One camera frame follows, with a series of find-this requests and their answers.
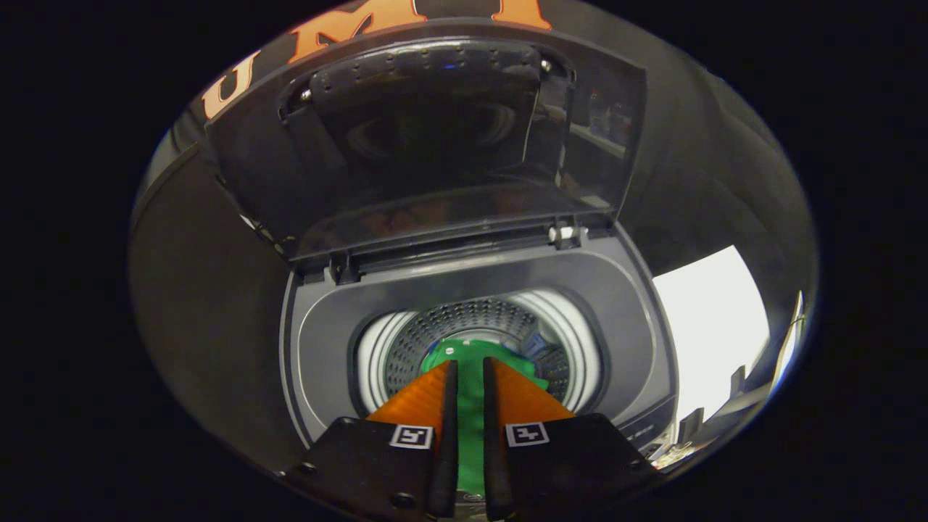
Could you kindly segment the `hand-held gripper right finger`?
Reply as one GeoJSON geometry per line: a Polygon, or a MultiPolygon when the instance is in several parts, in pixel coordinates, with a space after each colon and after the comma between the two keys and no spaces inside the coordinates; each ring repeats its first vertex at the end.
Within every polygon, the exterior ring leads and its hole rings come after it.
{"type": "Polygon", "coordinates": [[[484,485],[491,520],[604,520],[662,485],[603,414],[575,414],[503,361],[483,361],[484,485]]]}

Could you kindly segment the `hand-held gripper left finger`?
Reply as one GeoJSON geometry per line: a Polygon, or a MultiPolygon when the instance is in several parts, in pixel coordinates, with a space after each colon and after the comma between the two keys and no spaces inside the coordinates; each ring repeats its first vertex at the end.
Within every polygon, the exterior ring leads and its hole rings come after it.
{"type": "Polygon", "coordinates": [[[348,518],[451,518],[458,369],[444,361],[365,418],[335,420],[281,482],[348,518]]]}

